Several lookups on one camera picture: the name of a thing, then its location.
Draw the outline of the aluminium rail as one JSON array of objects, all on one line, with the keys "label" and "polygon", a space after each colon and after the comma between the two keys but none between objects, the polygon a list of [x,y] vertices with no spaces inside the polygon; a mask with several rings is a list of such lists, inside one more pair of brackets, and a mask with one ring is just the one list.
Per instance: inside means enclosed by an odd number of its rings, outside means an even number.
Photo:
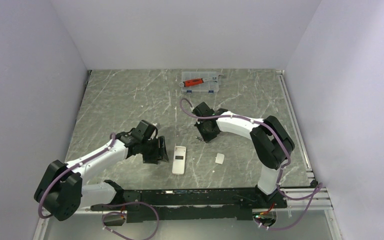
[{"label": "aluminium rail", "polygon": [[[308,206],[308,202],[310,198],[307,197],[311,193],[313,193],[316,186],[320,183],[315,176],[315,173],[312,168],[312,164],[310,162],[308,152],[304,143],[304,139],[302,137],[302,133],[297,121],[297,117],[293,108],[293,104],[287,90],[286,80],[285,80],[285,71],[277,70],[276,77],[279,80],[281,85],[281,89],[283,92],[283,96],[285,98],[285,102],[287,104],[287,110],[290,117],[290,121],[292,122],[293,130],[296,138],[296,147],[300,152],[302,162],[305,167],[305,174],[307,177],[308,185],[299,186],[299,187],[286,187],[282,186],[281,190],[288,196],[293,197],[294,200],[287,199],[287,207],[291,210],[304,210],[306,206]],[[319,190],[318,193],[314,194],[311,204],[308,206],[308,210],[313,211],[332,211],[333,205],[330,199],[328,190],[323,187]]]}]

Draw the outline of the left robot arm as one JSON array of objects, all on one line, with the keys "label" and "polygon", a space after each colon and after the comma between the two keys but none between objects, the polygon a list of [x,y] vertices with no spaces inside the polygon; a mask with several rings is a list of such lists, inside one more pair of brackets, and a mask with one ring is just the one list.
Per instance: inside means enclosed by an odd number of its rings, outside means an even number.
[{"label": "left robot arm", "polygon": [[120,185],[112,180],[93,185],[87,182],[106,168],[136,155],[141,155],[145,164],[169,161],[165,137],[146,120],[129,131],[112,132],[107,143],[75,160],[51,162],[33,196],[38,202],[38,216],[65,221],[85,207],[119,209],[126,202]]}]

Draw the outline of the white battery cover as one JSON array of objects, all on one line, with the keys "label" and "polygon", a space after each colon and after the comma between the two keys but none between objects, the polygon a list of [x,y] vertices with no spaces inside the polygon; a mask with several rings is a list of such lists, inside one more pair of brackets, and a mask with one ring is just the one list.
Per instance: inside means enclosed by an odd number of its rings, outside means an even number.
[{"label": "white battery cover", "polygon": [[215,163],[222,165],[224,163],[225,155],[222,153],[217,153],[215,157]]}]

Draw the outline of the white remote control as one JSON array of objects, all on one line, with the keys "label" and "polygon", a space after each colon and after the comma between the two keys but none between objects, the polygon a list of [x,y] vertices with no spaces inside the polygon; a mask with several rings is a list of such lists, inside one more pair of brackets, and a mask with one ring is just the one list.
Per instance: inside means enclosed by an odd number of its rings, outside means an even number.
[{"label": "white remote control", "polygon": [[186,169],[186,152],[185,146],[175,146],[172,162],[172,173],[174,175],[183,175]]}]

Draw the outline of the clear plastic organizer box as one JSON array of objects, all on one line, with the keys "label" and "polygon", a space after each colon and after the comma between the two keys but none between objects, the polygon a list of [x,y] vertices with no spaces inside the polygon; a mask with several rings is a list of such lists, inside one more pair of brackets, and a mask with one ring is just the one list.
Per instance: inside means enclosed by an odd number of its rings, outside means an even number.
[{"label": "clear plastic organizer box", "polygon": [[183,71],[179,86],[182,92],[215,94],[219,91],[222,73],[215,71]]}]

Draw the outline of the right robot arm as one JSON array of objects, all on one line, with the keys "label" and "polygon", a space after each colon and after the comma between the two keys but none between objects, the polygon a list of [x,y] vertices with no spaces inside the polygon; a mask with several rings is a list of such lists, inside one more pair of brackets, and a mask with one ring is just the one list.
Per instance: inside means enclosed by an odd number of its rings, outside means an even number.
[{"label": "right robot arm", "polygon": [[208,143],[221,132],[235,134],[252,141],[258,159],[262,163],[259,191],[256,203],[267,208],[275,201],[281,165],[295,149],[295,144],[279,120],[270,115],[267,118],[250,118],[235,114],[227,109],[211,109],[205,102],[192,110],[197,119],[194,126],[201,138]]}]

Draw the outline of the black base frame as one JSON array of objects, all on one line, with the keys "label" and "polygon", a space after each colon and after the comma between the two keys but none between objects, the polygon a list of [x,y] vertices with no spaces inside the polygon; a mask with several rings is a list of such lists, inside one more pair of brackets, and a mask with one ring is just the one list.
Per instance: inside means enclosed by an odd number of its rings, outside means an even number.
[{"label": "black base frame", "polygon": [[110,203],[95,204],[90,209],[93,212],[124,209],[128,223],[141,223],[155,219],[250,221],[259,211],[287,207],[286,197],[278,192],[265,195],[257,187],[236,187],[122,190]]}]

